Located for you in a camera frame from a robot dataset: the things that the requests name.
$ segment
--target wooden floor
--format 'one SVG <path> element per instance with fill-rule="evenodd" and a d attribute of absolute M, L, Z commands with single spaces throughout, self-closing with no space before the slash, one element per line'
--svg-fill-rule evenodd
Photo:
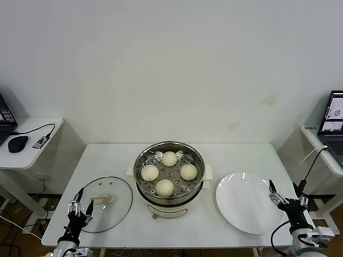
<path fill-rule="evenodd" d="M 51 198 L 46 205 L 47 210 L 54 210 L 58 204 L 59 199 Z M 310 205 L 311 210 L 315 209 L 314 204 Z M 20 202 L 17 202 L 13 205 L 8 205 L 6 211 L 11 215 L 13 221 L 17 224 L 23 224 L 25 220 L 28 219 L 30 215 L 30 210 L 28 210 L 24 205 Z M 332 216 L 340 228 L 343 231 L 343 205 L 338 207 L 336 210 L 332 212 Z M 323 221 L 316 222 L 316 225 L 326 226 Z M 10 231 L 10 227 L 4 226 L 0 224 L 0 243 L 5 239 L 6 235 Z M 42 246 L 40 241 L 31 235 L 22 234 L 21 231 L 18 232 L 18 229 L 12 229 L 6 240 L 3 244 L 11 244 L 13 239 L 13 244 L 20 247 L 21 256 L 23 257 L 38 257 L 44 256 L 48 252 L 51 252 L 52 248 L 48 248 Z M 38 235 L 42 236 L 39 232 L 39 226 L 35 226 L 33 232 Z M 0 246 L 0 257 L 18 257 L 18 250 L 16 248 L 12 248 L 11 255 L 9 255 L 10 247 L 6 245 Z M 343 236 L 339 235 L 335 237 L 329 244 L 329 247 L 324 251 L 329 257 L 341 257 L 342 256 L 342 249 L 343 249 Z M 263 255 L 270 251 L 270 249 L 263 250 Z M 118 257 L 118 255 L 122 252 L 122 250 L 107 250 L 106 256 L 107 257 Z M 100 250 L 94 250 L 94 257 L 98 257 Z M 189 249 L 189 250 L 182 250 L 182 249 L 174 249 L 174 250 L 157 250 L 155 252 L 154 249 L 152 250 L 131 250 L 130 256 L 131 257 L 222 257 L 222 256 L 229 256 L 229 257 L 248 257 L 253 256 L 253 252 L 251 249 L 243 248 L 243 249 Z M 125 251 L 122 253 L 124 256 L 129 256 L 129 251 Z"/>

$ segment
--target white plate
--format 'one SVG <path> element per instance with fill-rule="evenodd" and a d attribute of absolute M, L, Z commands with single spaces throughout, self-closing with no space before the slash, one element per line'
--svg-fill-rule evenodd
<path fill-rule="evenodd" d="M 271 232 L 284 217 L 269 198 L 269 183 L 253 173 L 227 175 L 218 184 L 216 198 L 228 222 L 247 233 Z"/>

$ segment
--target laptop screen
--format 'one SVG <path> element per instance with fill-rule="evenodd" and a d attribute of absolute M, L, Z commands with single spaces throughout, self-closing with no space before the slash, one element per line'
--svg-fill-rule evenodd
<path fill-rule="evenodd" d="M 1 124 L 13 124 L 16 125 L 16 121 L 10 113 L 4 99 L 0 95 L 0 125 Z"/>
<path fill-rule="evenodd" d="M 343 91 L 332 91 L 318 134 L 343 134 Z"/>

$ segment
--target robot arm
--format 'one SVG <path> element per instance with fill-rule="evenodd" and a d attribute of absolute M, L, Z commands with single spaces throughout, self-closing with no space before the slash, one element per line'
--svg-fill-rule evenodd
<path fill-rule="evenodd" d="M 69 224 L 65 226 L 64 235 L 57 241 L 57 247 L 52 253 L 47 254 L 49 257 L 92 257 L 92 251 L 89 248 L 78 248 L 80 245 L 79 236 L 84 228 L 92 220 L 94 201 L 91 201 L 86 210 L 86 214 L 80 210 L 80 200 L 84 189 L 82 188 L 70 201 L 69 204 Z"/>
<path fill-rule="evenodd" d="M 330 228 L 317 227 L 307 223 L 304 215 L 308 198 L 302 195 L 299 199 L 282 197 L 269 180 L 269 197 L 272 202 L 283 210 L 290 222 L 289 232 L 293 237 L 293 253 L 298 257 L 324 257 L 320 251 L 327 247 L 327 243 L 334 237 Z"/>

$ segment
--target glass lid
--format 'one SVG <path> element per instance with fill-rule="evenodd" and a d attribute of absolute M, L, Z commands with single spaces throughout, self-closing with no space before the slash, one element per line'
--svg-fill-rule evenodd
<path fill-rule="evenodd" d="M 93 219 L 82 230 L 103 232 L 117 226 L 126 217 L 132 204 L 132 191 L 121 178 L 98 178 L 84 187 L 80 201 L 83 213 L 91 200 L 94 200 Z"/>

